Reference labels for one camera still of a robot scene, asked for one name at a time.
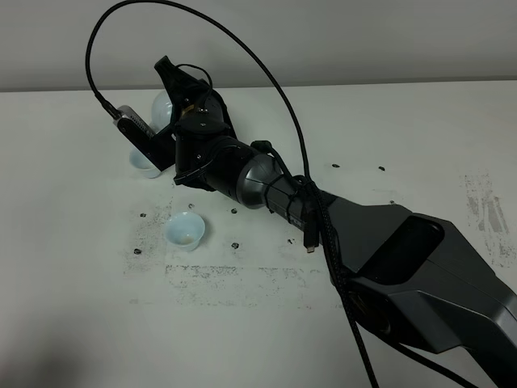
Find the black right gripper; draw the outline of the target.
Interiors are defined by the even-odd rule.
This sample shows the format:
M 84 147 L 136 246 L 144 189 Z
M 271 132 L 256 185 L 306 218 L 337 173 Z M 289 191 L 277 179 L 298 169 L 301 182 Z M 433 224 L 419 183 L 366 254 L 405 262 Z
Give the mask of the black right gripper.
M 154 69 L 173 105 L 175 130 L 174 183 L 203 190 L 234 190 L 242 169 L 237 139 L 221 96 L 209 83 L 174 65 L 168 56 Z

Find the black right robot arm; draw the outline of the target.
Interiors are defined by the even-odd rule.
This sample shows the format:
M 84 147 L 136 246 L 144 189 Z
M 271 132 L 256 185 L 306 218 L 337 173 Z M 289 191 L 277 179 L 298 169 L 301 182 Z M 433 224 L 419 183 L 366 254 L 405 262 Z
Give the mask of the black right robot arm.
M 360 205 L 290 175 L 268 141 L 233 131 L 222 98 L 167 57 L 155 70 L 174 106 L 177 185 L 267 208 L 330 244 L 330 279 L 355 320 L 389 345 L 464 348 L 498 387 L 516 384 L 516 296 L 449 221 L 400 205 Z

